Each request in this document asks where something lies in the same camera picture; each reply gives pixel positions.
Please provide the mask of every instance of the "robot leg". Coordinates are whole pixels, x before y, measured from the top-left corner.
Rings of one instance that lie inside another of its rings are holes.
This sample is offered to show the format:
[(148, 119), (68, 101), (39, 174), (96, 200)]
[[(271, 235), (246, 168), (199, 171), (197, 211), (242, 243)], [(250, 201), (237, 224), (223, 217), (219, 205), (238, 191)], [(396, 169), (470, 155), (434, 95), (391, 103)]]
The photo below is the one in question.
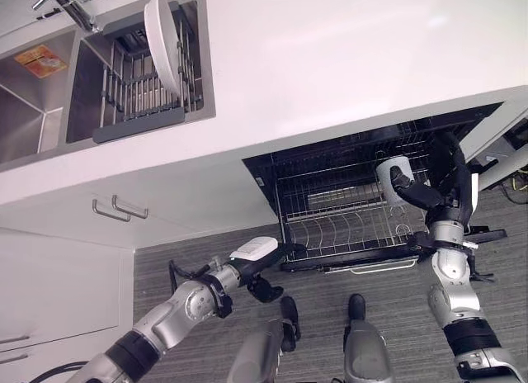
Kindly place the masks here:
[(365, 321), (365, 301), (362, 296), (351, 296), (349, 317), (351, 322), (345, 330), (344, 346), (345, 382), (394, 383), (385, 340), (374, 325)]
[(228, 383), (273, 383), (283, 352), (293, 352), (300, 339), (299, 316), (294, 300), (280, 300), (282, 319), (267, 322), (250, 334), (229, 371)]

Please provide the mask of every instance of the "faucet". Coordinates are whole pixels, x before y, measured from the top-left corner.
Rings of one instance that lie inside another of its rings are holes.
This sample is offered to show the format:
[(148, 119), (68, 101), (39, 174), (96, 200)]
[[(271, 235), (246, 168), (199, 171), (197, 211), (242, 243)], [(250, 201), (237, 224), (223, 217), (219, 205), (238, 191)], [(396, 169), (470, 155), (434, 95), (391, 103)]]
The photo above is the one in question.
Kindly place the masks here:
[[(47, 0), (38, 0), (32, 6), (33, 10), (38, 10)], [(81, 4), (76, 0), (55, 0), (65, 12), (85, 31), (97, 31), (97, 26), (92, 17), (83, 9)]]

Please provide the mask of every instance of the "dishwasher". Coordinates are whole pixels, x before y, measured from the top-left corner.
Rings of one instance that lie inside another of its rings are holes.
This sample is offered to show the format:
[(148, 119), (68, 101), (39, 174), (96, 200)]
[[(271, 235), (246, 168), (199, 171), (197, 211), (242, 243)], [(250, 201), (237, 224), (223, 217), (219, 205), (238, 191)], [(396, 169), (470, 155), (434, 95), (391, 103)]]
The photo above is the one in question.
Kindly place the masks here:
[[(276, 151), (244, 163), (279, 218), (283, 242), (298, 244), (281, 269), (344, 269), (361, 274), (411, 267), (410, 236), (427, 231), (425, 211), (390, 206), (376, 177), (383, 161), (405, 156), (415, 179), (427, 182), (428, 150), (438, 131), (463, 139), (500, 103), (430, 116), (315, 144)], [(474, 227), (472, 241), (503, 230)]]

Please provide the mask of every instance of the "white countertop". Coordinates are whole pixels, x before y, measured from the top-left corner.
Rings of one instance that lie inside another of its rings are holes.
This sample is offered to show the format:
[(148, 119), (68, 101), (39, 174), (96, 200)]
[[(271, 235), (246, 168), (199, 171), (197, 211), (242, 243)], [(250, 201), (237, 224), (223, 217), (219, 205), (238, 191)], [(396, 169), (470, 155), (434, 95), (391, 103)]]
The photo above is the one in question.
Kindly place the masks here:
[(207, 12), (215, 118), (0, 173), (0, 204), (483, 105), (528, 83), (526, 0), (207, 0)]

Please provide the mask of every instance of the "wire rack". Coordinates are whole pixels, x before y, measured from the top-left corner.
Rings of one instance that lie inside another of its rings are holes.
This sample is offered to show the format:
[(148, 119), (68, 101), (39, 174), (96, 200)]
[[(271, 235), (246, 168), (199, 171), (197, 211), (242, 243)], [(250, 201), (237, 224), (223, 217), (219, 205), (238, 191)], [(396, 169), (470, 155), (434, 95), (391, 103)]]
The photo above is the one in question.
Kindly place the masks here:
[(100, 127), (178, 107), (185, 112), (202, 108), (200, 68), (193, 59), (196, 36), (182, 10), (177, 13), (178, 93), (169, 92), (161, 83), (145, 30), (121, 35), (111, 44), (110, 66), (104, 66)]
[(412, 122), (405, 125), (409, 135), (398, 139), (358, 146), (361, 135), (356, 135), (351, 142), (355, 146), (330, 149), (316, 161), (303, 157), (278, 163), (282, 227), (292, 243), (306, 247), (287, 262), (391, 248), (404, 245), (414, 232), (427, 230), (422, 210), (387, 204), (375, 173), (385, 159), (403, 155), (409, 158), (415, 179), (427, 181), (427, 143), (432, 134), (417, 132)]

